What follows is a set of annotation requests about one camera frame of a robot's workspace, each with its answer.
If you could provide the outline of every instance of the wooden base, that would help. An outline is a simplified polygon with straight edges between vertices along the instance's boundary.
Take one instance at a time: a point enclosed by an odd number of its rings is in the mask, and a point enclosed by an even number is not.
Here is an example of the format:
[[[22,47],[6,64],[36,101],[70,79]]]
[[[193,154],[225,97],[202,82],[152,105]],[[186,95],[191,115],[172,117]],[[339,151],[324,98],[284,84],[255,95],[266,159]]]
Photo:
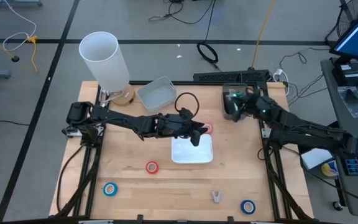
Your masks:
[[[133,86],[138,90],[142,86]],[[257,158],[262,148],[259,123],[247,118],[238,123],[222,117],[221,86],[176,86],[177,94],[194,93],[200,102],[200,111],[194,121],[211,122],[214,131],[214,159],[207,164],[176,164],[172,161],[171,138],[148,138],[140,140],[132,129],[111,124],[106,125],[103,148],[98,168],[98,178],[94,189],[92,219],[133,220],[143,214],[144,220],[203,220],[227,221],[228,216],[235,221],[263,220],[273,222],[272,203],[266,173],[266,164]],[[98,90],[97,82],[83,82],[78,101],[93,102]],[[268,83],[269,97],[288,109],[285,86],[282,83]],[[193,99],[184,97],[178,107],[196,110]],[[139,97],[128,106],[109,105],[110,110],[130,116],[144,116],[149,112]],[[177,114],[173,105],[162,108],[162,114]],[[81,138],[68,140],[62,166],[80,145]],[[295,145],[287,145],[298,151]],[[62,177],[60,204],[64,205],[78,188],[78,180],[84,161],[85,150],[75,156]],[[299,166],[299,156],[280,150],[288,191],[309,216],[313,216],[303,169]],[[158,172],[149,174],[145,167],[150,161],[158,164]],[[114,197],[107,197],[103,187],[108,182],[118,186]],[[220,190],[221,201],[214,203],[211,192]],[[88,191],[82,194],[88,197]],[[56,214],[56,197],[50,214]],[[241,211],[243,200],[252,200],[256,211],[246,215]],[[280,216],[284,217],[282,195],[277,193]],[[86,201],[81,203],[80,214],[86,210]]]
[[[122,94],[122,96],[112,100],[115,104],[119,106],[129,105],[134,101],[135,98],[135,90],[130,84],[128,84],[123,91],[124,93]]]

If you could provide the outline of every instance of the blue tape roll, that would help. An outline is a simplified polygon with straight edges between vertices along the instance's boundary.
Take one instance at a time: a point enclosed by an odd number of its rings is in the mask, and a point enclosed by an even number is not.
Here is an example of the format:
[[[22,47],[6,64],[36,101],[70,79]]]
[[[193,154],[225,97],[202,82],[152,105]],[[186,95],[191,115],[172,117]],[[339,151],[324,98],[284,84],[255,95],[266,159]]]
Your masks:
[[[108,193],[107,192],[107,188],[112,186],[112,192],[111,193]],[[105,196],[108,196],[108,197],[112,197],[114,195],[117,194],[117,191],[118,191],[118,186],[117,184],[113,183],[113,182],[110,182],[110,183],[107,183],[104,187],[103,187],[103,193],[105,194]]]
[[[252,206],[251,211],[246,210],[246,205],[247,204]],[[252,215],[252,214],[254,214],[255,210],[256,210],[256,207],[255,207],[255,203],[253,201],[251,201],[251,200],[243,200],[241,202],[241,211],[244,212],[245,214]]]

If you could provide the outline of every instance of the desk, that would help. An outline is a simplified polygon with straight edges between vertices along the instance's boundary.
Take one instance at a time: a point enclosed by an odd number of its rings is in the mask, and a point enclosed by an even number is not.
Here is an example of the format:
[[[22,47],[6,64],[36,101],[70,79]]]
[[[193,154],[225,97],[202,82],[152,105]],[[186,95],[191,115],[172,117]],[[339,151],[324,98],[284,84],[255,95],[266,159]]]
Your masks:
[[[269,95],[279,104],[287,106],[284,86],[269,84]],[[94,191],[92,219],[135,220],[143,214],[145,220],[216,220],[273,221],[272,203],[267,181],[265,162],[257,159],[262,147],[258,121],[247,118],[238,123],[223,119],[221,112],[221,86],[176,86],[178,95],[184,91],[194,93],[200,101],[200,111],[195,121],[209,122],[214,126],[214,159],[209,164],[175,164],[171,160],[171,139],[146,139],[142,142],[130,129],[107,125],[99,164],[98,180]],[[83,82],[78,101],[94,102],[98,84]],[[184,95],[178,107],[196,109],[191,96]],[[148,114],[136,97],[128,106],[111,105],[116,110],[132,116]],[[161,113],[176,113],[173,105]],[[78,148],[80,139],[69,139],[63,163]],[[305,177],[299,157],[288,151],[280,152],[287,189],[309,215],[313,216]],[[67,166],[61,188],[61,206],[72,196],[78,186],[84,151]],[[148,161],[156,161],[160,170],[155,175],[145,171]],[[115,197],[103,194],[103,186],[115,182]],[[211,191],[222,190],[220,203],[214,203]],[[256,204],[253,215],[245,215],[240,203],[251,199]],[[80,214],[84,213],[81,204]],[[56,214],[56,193],[50,214]]]
[[[343,103],[341,97],[339,96],[339,93],[337,92],[338,85],[334,75],[332,74],[332,70],[334,68],[332,61],[321,61],[321,68],[323,69],[323,75],[326,79],[328,92],[334,106],[334,111],[339,127],[348,131],[354,137],[358,138],[358,118],[352,117],[345,104]],[[336,161],[338,163],[338,169],[340,173],[339,180],[342,188],[358,195],[358,176],[346,175],[343,169],[342,161],[339,158],[336,158]],[[350,213],[353,215],[358,215],[358,199],[349,197],[346,194],[344,194],[344,198],[346,201],[346,206],[349,207]]]

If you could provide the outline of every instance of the black cord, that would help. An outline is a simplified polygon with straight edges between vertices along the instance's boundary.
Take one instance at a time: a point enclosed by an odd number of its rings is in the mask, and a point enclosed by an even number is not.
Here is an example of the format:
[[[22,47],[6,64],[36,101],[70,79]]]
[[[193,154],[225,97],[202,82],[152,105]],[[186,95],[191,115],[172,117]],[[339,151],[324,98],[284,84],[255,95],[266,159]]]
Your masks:
[[[62,171],[60,171],[60,175],[59,175],[59,180],[58,180],[58,184],[57,184],[57,194],[56,194],[56,207],[57,207],[57,210],[58,212],[60,212],[60,186],[62,185],[62,176],[63,176],[63,173],[68,165],[68,163],[81,151],[81,149],[83,148],[84,146],[81,145],[80,148],[78,148],[74,154],[72,156],[70,156],[70,158],[68,158],[68,160],[66,161],[65,165],[63,166],[62,168]]]
[[[172,6],[172,4],[174,4],[174,2],[172,2],[172,3],[169,5],[169,7],[168,7],[168,14],[169,14],[172,18],[174,18],[174,19],[176,19],[177,21],[182,22],[182,23],[184,23],[184,24],[196,24],[196,23],[198,23],[199,21],[201,21],[201,20],[204,18],[204,16],[206,15],[206,13],[209,11],[209,9],[211,8],[211,6],[213,5],[212,2],[215,2],[215,0],[211,0],[211,3],[209,4],[208,8],[205,10],[203,16],[201,16],[201,18],[198,19],[196,22],[183,21],[183,20],[178,19],[178,18],[176,18],[175,16],[173,16],[174,14],[171,14],[171,6]]]
[[[307,94],[306,96],[300,96],[300,98],[308,97],[308,96],[310,96],[310,95],[312,95],[312,94],[318,93],[318,92],[323,91],[323,90],[326,90],[326,89],[328,89],[328,88],[327,88],[327,87],[326,87],[326,88],[322,88],[322,89],[320,89],[320,90],[317,90],[317,91],[314,91],[314,92],[312,92],[312,93],[309,93],[309,94]]]
[[[316,84],[321,78],[323,77],[323,75],[319,75],[315,80],[313,80],[312,82],[309,82],[309,84],[307,84],[305,87],[303,87],[300,91],[298,91],[298,87],[293,84],[293,83],[288,83],[288,84],[291,84],[291,85],[294,85],[295,86],[295,89],[296,89],[296,95],[290,99],[288,102],[289,102],[289,105],[292,105],[294,102],[296,102],[299,98],[304,98],[302,97],[303,94],[306,93],[306,91],[308,91],[310,89],[310,87],[312,87],[314,84]]]
[[[178,98],[175,100],[175,110],[176,110],[177,112],[180,112],[180,110],[178,110],[178,108],[177,108],[178,100],[179,100],[179,98],[180,98],[181,96],[183,96],[183,95],[185,95],[185,94],[188,94],[188,95],[193,96],[194,99],[195,99],[196,102],[197,102],[197,110],[196,110],[196,112],[194,113],[193,117],[191,117],[190,119],[186,120],[186,121],[189,121],[189,120],[193,119],[193,118],[197,115],[198,110],[200,109],[200,103],[199,103],[199,101],[198,101],[196,95],[194,95],[194,94],[192,94],[192,93],[190,93],[190,92],[181,93],[181,94],[178,96]]]
[[[211,15],[209,17],[209,22],[208,22],[208,28],[207,28],[207,31],[206,31],[206,35],[205,35],[205,39],[204,41],[200,42],[200,43],[197,43],[197,50],[198,50],[198,53],[202,56],[202,58],[204,60],[206,60],[208,63],[210,63],[215,69],[219,70],[221,72],[221,69],[216,65],[217,62],[219,61],[219,58],[218,58],[218,53],[216,53],[216,51],[206,43],[206,40],[208,39],[208,34],[209,34],[209,27],[211,26],[211,20],[212,20],[212,15],[214,13],[214,8],[215,8],[215,2],[216,0],[211,0],[211,4],[212,4],[212,10],[211,10]],[[201,46],[205,46],[215,57],[215,59],[212,59],[212,58],[209,58],[207,57],[203,51],[201,50]]]
[[[308,63],[308,59],[306,59],[306,57],[302,54],[302,51],[304,51],[304,50],[321,50],[321,51],[322,51],[322,50],[329,50],[329,49],[316,49],[316,48],[314,48],[314,47],[308,47],[308,48],[306,48],[306,49],[302,49],[302,50],[298,51],[297,53],[294,53],[294,54],[291,54],[291,55],[284,55],[284,56],[281,58],[280,63],[278,63],[278,64],[280,65],[280,68],[281,68],[282,70],[284,70],[282,63],[283,63],[283,61],[284,61],[285,58],[287,58],[287,57],[293,57],[293,56],[295,56],[295,55],[298,55],[299,60],[300,60],[303,64]]]
[[[300,156],[299,152],[296,152],[296,151],[293,150],[293,149],[287,148],[287,147],[285,147],[285,146],[282,146],[282,148],[285,149],[285,150],[287,150],[287,151],[290,151],[290,152],[292,152],[292,153],[295,153],[295,154],[298,155],[298,156]]]
[[[176,13],[179,13],[183,9],[182,1],[184,1],[184,0],[180,0],[180,1],[176,1],[176,2],[174,0],[163,1],[164,3],[171,2],[171,5],[174,4],[174,3],[179,3],[180,4],[180,9],[175,11],[175,12],[173,12],[173,13],[165,14],[164,16],[152,16],[152,17],[149,18],[149,21],[153,22],[153,21],[165,20],[165,19],[168,19],[169,17],[171,17],[172,15],[175,15]]]
[[[262,149],[259,149],[259,150],[258,150],[257,157],[258,157],[259,160],[264,161],[265,159],[262,159],[262,158],[259,156],[259,154],[260,154],[260,152],[262,151]],[[271,156],[271,155],[273,154],[273,150],[272,150],[272,148],[269,148],[269,150],[271,150],[271,151],[270,151],[270,153],[269,153],[268,155]]]
[[[283,149],[286,149],[286,150],[288,150],[288,151],[291,151],[291,152],[297,154],[298,156],[300,156],[300,153],[299,153],[299,152],[296,152],[295,150],[289,149],[289,148],[287,148],[287,147],[285,147],[285,146],[282,146],[282,147],[283,147]],[[330,186],[336,188],[337,190],[339,190],[339,191],[341,191],[341,192],[343,192],[343,193],[345,193],[345,194],[348,194],[348,195],[350,195],[350,196],[352,196],[352,197],[358,199],[358,196],[357,196],[357,195],[354,195],[354,194],[352,194],[352,193],[350,193],[350,192],[348,192],[348,191],[346,191],[346,190],[344,190],[344,189],[342,189],[342,188],[340,188],[340,187],[337,187],[337,186],[335,186],[335,185],[329,183],[328,181],[322,179],[321,177],[319,177],[319,176],[317,176],[317,175],[314,175],[314,174],[311,173],[309,170],[304,169],[304,171],[306,171],[308,174],[312,175],[313,177],[316,177],[317,179],[323,181],[324,183],[326,183],[326,184],[328,184],[328,185],[330,185]]]
[[[211,8],[212,2],[213,2],[214,0],[211,0],[211,3],[209,4],[208,8],[205,10],[204,14],[203,14],[197,21],[195,21],[195,22],[183,21],[183,20],[178,19],[177,17],[173,16],[173,15],[175,15],[175,14],[178,14],[178,13],[183,9],[183,3],[182,3],[183,1],[184,1],[184,0],[169,0],[169,1],[163,0],[164,3],[170,2],[169,6],[168,6],[168,13],[165,14],[164,16],[152,16],[152,17],[149,18],[149,21],[151,21],[151,22],[152,22],[152,21],[161,21],[161,20],[168,19],[169,17],[172,17],[172,18],[174,18],[175,20],[177,20],[177,21],[179,21],[179,22],[182,22],[182,23],[184,23],[184,24],[196,24],[196,23],[199,23],[199,21],[201,21],[201,20],[204,18],[204,16],[206,15],[206,13],[207,13],[207,12],[209,11],[209,9]],[[180,5],[179,10],[174,11],[174,12],[171,12],[171,7],[172,7],[173,5],[176,5],[176,4],[179,4],[179,5]]]
[[[310,175],[312,175],[313,177],[316,177],[317,179],[323,181],[324,183],[326,183],[326,184],[328,184],[328,185],[330,185],[330,186],[336,188],[337,190],[341,191],[342,193],[348,194],[348,195],[350,195],[350,196],[352,196],[352,197],[358,199],[358,196],[357,196],[357,195],[352,194],[352,193],[350,193],[350,192],[348,192],[348,191],[346,191],[346,190],[344,190],[344,189],[342,189],[342,188],[340,188],[340,187],[337,187],[337,186],[335,186],[335,185],[329,183],[328,181],[322,179],[321,177],[319,177],[319,176],[317,176],[317,175],[312,174],[310,171],[308,171],[308,170],[306,170],[306,169],[304,169],[304,170],[305,170],[308,174],[310,174]]]
[[[15,121],[0,120],[0,122],[2,122],[2,123],[11,123],[11,124],[16,124],[16,125],[21,125],[21,126],[30,126],[29,124],[22,124],[22,123],[18,123],[18,122],[15,122]]]

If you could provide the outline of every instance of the black floor tape line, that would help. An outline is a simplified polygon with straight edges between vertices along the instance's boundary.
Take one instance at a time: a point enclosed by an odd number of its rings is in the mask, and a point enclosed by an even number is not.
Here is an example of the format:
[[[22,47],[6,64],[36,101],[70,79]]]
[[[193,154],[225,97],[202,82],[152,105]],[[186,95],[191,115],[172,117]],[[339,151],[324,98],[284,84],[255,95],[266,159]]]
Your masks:
[[[197,44],[204,40],[118,40],[120,44]],[[23,39],[10,39],[7,43],[20,44]],[[81,39],[66,39],[65,44],[79,44]],[[207,40],[207,44],[226,44],[226,45],[256,45],[256,40]],[[60,39],[37,39],[37,44],[59,44]],[[307,40],[261,40],[259,45],[293,45],[293,46],[325,46],[324,41]]]
[[[30,126],[25,134],[25,137],[23,140],[23,145],[22,145],[19,155],[17,157],[15,166],[14,166],[12,174],[11,174],[11,178],[9,179],[9,182],[8,182],[5,192],[4,192],[4,196],[2,197],[2,200],[0,203],[0,222],[2,222],[4,220],[4,216],[5,216],[7,207],[9,205],[9,202],[11,201],[13,191],[15,189],[17,180],[19,178],[19,174],[22,169],[25,156],[27,155],[27,151],[29,150],[31,139],[32,139],[32,136],[35,131],[35,127],[36,127],[37,122],[40,118],[42,107],[44,106],[45,99],[48,94],[49,86],[52,82],[53,74],[55,73],[57,64],[60,59],[60,55],[62,54],[63,46],[65,45],[68,31],[70,30],[70,26],[71,26],[71,23],[73,22],[75,11],[78,7],[79,2],[80,2],[80,0],[74,0],[73,6],[71,7],[70,14],[68,16],[65,28],[62,33],[62,37],[60,38],[57,50],[55,52],[55,55],[53,56],[52,64],[50,65],[47,77],[45,79],[44,86],[42,87],[42,91],[41,91],[40,97],[37,102],[37,106],[35,107],[34,114],[31,118]]]

